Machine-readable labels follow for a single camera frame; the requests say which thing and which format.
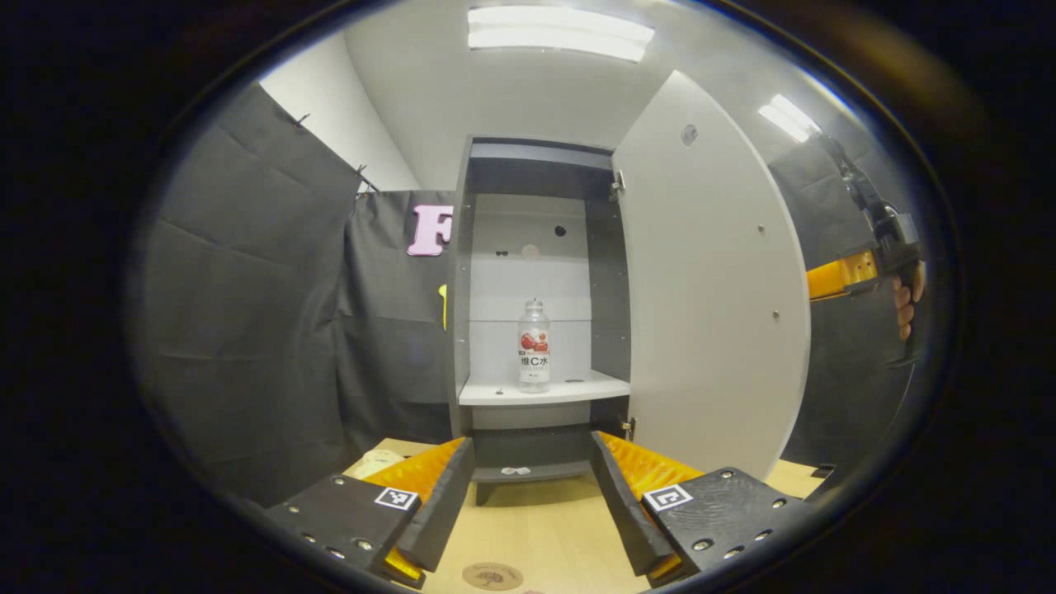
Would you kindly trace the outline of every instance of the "white ceiling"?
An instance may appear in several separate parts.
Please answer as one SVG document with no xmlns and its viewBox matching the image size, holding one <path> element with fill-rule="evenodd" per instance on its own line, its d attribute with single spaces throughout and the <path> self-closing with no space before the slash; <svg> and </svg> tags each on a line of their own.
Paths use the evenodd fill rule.
<svg viewBox="0 0 1056 594">
<path fill-rule="evenodd" d="M 823 128 L 842 116 L 798 69 L 720 15 L 661 0 L 561 4 L 646 24 L 656 35 L 639 63 L 576 52 L 471 52 L 467 0 L 404 0 L 345 31 L 363 87 L 423 188 L 455 189 L 468 135 L 615 148 L 672 70 L 715 97 L 768 162 L 793 145 L 757 113 L 773 95 L 786 95 Z"/>
</svg>

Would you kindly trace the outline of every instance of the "white cabinet door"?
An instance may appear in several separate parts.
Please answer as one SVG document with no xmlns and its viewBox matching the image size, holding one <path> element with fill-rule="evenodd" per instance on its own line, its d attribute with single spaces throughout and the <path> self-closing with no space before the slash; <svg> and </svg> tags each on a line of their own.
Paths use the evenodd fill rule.
<svg viewBox="0 0 1056 594">
<path fill-rule="evenodd" d="M 679 72 L 612 162 L 626 184 L 635 443 L 762 480 L 795 423 L 810 355 L 785 201 L 740 128 Z"/>
</svg>

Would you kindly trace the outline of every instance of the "plastic bottle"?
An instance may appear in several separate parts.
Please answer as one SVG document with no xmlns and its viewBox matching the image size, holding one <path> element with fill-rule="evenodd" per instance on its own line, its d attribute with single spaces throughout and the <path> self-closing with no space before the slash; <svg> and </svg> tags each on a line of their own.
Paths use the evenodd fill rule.
<svg viewBox="0 0 1056 594">
<path fill-rule="evenodd" d="M 517 322 L 517 359 L 522 392 L 550 389 L 550 320 L 538 299 L 525 303 L 525 313 Z"/>
</svg>

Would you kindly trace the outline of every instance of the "fluorescent light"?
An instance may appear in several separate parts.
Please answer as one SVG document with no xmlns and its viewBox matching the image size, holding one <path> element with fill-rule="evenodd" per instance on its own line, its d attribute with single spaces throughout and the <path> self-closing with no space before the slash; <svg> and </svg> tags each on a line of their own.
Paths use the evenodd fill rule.
<svg viewBox="0 0 1056 594">
<path fill-rule="evenodd" d="M 563 6 L 489 6 L 469 12 L 469 47 L 558 48 L 639 61 L 654 31 Z"/>
<path fill-rule="evenodd" d="M 785 130 L 785 132 L 788 133 L 789 136 L 792 136 L 792 138 L 794 138 L 797 143 L 802 143 L 810 137 L 810 134 L 808 134 L 803 127 L 796 124 L 794 119 L 772 105 L 765 105 L 760 107 L 759 115 L 766 117 L 781 130 Z"/>
<path fill-rule="evenodd" d="M 769 105 L 759 108 L 759 115 L 785 130 L 797 143 L 806 141 L 814 132 L 822 131 L 813 119 L 808 117 L 802 109 L 795 107 L 785 95 L 774 95 Z"/>
</svg>

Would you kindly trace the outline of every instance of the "door hinge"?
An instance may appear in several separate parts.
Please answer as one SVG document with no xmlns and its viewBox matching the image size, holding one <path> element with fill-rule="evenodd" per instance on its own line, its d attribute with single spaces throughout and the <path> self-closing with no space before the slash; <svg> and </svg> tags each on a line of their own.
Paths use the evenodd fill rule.
<svg viewBox="0 0 1056 594">
<path fill-rule="evenodd" d="M 623 169 L 617 169 L 612 173 L 612 185 L 608 188 L 608 201 L 617 202 L 620 200 L 620 192 L 627 189 L 627 186 L 623 183 Z"/>
<path fill-rule="evenodd" d="M 623 439 L 628 442 L 635 441 L 635 428 L 638 426 L 638 420 L 631 416 L 626 421 L 620 423 L 620 427 L 623 429 Z"/>
</svg>

